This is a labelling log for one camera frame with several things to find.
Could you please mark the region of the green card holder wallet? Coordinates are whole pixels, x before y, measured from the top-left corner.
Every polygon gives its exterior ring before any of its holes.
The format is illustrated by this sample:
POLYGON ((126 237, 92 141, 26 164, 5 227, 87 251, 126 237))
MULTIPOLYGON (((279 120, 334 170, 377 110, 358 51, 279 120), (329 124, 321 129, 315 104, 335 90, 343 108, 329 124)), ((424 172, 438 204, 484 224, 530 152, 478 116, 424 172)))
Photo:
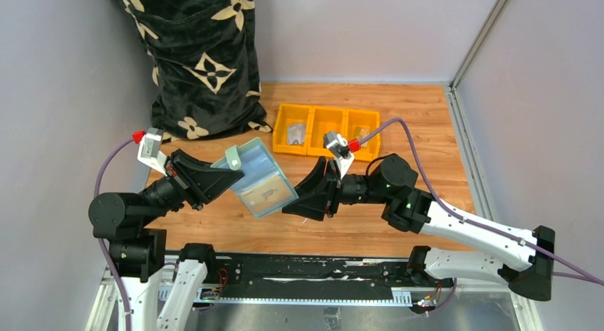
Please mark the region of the green card holder wallet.
POLYGON ((298 198, 296 190, 284 174, 282 168, 280 168, 264 142, 258 137, 243 145, 234 145, 226 149, 224 151, 224 156, 213 163, 212 166, 221 169, 241 170, 244 173, 244 177, 230 187, 241 201, 241 194, 251 186, 258 184, 260 181, 266 180, 273 175, 278 174, 283 177, 283 180, 289 185, 293 197, 269 214, 257 217, 251 213, 257 219, 281 211, 285 205, 298 198))

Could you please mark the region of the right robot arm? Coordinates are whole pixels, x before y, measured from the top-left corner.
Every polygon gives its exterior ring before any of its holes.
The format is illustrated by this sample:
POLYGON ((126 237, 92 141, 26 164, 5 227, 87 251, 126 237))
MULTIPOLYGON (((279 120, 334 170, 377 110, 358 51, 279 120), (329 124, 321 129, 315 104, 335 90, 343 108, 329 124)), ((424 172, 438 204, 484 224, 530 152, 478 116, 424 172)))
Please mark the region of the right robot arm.
POLYGON ((341 174, 337 161, 321 157, 283 212, 322 221, 342 205, 381 204, 382 219, 398 231, 448 238, 469 247, 466 252, 414 247, 407 274, 417 284, 466 278, 505 285, 531 300, 552 298, 552 228, 515 228, 484 219, 418 189, 417 178, 396 154, 373 160, 364 174, 341 174))

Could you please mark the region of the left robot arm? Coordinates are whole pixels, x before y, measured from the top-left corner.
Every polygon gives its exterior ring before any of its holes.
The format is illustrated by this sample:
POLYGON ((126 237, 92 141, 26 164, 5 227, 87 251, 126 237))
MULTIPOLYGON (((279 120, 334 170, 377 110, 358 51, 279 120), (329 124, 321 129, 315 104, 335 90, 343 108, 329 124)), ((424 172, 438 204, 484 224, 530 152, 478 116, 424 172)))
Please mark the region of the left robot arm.
POLYGON ((149 224, 189 204, 195 210, 244 177, 240 169, 213 167, 182 150, 159 162, 164 176, 139 193, 105 192, 88 209, 93 236, 103 242, 120 292, 121 330, 184 330, 201 284, 217 276, 213 245, 188 243, 179 251, 170 294, 160 308, 167 232, 149 224))

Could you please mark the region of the tan card in holder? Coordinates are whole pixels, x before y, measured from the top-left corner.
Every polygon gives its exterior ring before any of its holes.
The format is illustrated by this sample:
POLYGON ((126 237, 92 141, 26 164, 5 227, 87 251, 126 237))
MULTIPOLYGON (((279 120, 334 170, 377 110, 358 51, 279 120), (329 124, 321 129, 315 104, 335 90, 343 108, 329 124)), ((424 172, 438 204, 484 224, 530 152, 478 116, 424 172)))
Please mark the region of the tan card in holder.
POLYGON ((241 194, 242 201, 257 217, 269 214, 292 197, 289 185, 278 174, 260 181, 241 194))

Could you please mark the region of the grey card in bin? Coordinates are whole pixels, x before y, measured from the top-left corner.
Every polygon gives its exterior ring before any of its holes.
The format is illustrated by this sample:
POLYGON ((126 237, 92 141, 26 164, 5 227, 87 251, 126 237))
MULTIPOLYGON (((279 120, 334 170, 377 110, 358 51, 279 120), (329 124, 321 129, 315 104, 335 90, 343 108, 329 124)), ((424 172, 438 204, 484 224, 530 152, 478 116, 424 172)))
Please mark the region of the grey card in bin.
POLYGON ((297 122, 286 128, 287 145, 303 145, 306 140, 306 123, 297 122))

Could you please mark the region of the tan card in bin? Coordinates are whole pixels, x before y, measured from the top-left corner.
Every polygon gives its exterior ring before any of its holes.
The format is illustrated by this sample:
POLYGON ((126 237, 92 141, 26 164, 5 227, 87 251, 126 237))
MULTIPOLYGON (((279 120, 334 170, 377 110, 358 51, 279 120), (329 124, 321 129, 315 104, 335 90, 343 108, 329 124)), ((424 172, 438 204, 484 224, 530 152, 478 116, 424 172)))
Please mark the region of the tan card in bin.
POLYGON ((355 140, 357 140, 358 142, 360 142, 362 139, 367 137, 370 133, 371 133, 371 130, 369 128, 357 126, 353 129, 353 138, 355 140))

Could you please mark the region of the left yellow bin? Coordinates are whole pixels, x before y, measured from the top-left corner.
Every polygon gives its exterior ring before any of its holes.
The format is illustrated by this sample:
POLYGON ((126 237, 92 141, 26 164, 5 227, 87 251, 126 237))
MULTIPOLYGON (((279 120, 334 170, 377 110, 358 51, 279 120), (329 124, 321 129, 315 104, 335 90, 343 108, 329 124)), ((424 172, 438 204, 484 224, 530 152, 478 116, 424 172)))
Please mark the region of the left yellow bin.
POLYGON ((307 155, 307 128, 313 108, 310 105, 280 104, 273 131, 275 153, 307 155))

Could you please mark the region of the yellow bin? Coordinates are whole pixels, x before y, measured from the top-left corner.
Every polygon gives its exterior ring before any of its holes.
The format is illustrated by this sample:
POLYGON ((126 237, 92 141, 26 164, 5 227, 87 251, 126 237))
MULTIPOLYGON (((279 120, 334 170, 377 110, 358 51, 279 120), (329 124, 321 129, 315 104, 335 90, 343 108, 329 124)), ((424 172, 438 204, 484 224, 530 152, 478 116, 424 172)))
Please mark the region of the yellow bin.
POLYGON ((313 108, 310 105, 280 104, 273 131, 275 153, 307 155, 307 128, 313 108))
MULTIPOLYGON (((380 113, 374 110, 347 109, 348 125, 345 129, 347 140, 361 141, 380 126, 380 113)), ((380 154, 381 136, 376 135, 371 140, 361 145, 355 153, 358 161, 370 162, 380 154)))
POLYGON ((330 131, 343 133, 343 127, 347 119, 347 113, 343 108, 316 105, 311 119, 307 155, 333 158, 333 154, 324 145, 323 137, 330 131))

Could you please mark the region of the middle yellow bin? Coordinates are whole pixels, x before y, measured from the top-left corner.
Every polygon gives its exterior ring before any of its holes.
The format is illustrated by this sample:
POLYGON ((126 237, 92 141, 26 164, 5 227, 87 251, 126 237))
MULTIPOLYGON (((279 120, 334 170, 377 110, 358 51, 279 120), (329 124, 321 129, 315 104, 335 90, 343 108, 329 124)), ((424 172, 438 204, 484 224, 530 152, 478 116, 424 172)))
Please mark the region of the middle yellow bin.
POLYGON ((316 105, 311 119, 307 155, 333 158, 333 154, 324 145, 323 137, 330 131, 343 133, 343 127, 347 119, 347 113, 343 108, 316 105))

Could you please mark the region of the right yellow bin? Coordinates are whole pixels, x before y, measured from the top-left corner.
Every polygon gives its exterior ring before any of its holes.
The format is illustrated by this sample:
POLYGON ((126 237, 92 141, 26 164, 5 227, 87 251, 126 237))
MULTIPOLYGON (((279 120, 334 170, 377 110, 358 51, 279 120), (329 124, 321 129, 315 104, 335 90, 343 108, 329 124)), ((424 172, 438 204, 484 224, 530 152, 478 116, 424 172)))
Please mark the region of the right yellow bin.
MULTIPOLYGON (((345 129, 347 140, 361 141, 380 126, 380 113, 374 110, 347 109, 348 125, 345 129)), ((358 161, 370 162, 380 154, 381 136, 376 135, 371 140, 361 145, 355 153, 358 161)))

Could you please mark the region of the black floral blanket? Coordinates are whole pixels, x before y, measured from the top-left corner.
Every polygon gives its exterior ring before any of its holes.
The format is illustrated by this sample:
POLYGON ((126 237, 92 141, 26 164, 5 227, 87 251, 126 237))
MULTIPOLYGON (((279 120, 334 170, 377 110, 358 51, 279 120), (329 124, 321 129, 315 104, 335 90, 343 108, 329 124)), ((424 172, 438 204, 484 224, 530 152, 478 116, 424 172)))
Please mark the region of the black floral blanket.
POLYGON ((270 133, 254 0, 114 0, 153 62, 152 126, 164 143, 270 133))

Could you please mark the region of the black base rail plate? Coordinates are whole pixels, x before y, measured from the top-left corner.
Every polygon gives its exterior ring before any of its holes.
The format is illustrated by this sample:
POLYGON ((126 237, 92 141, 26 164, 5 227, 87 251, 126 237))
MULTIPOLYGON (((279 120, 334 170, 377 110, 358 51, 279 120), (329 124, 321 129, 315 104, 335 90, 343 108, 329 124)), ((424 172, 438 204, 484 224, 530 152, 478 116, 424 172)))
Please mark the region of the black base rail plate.
POLYGON ((397 289, 434 291, 438 281, 413 277, 405 258, 218 253, 198 298, 370 303, 393 301, 397 289))

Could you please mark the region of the aluminium frame rail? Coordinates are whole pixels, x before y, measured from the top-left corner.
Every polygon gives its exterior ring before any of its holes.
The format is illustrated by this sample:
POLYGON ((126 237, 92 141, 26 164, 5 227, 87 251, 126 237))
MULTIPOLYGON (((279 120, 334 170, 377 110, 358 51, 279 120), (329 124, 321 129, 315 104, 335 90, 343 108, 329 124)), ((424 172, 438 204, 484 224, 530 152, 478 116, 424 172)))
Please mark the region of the aluminium frame rail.
POLYGON ((217 253, 194 244, 164 260, 118 256, 101 285, 88 330, 183 330, 191 312, 226 304, 405 307, 427 316, 462 280, 551 298, 551 265, 514 270, 485 253, 415 247, 408 258, 217 253))

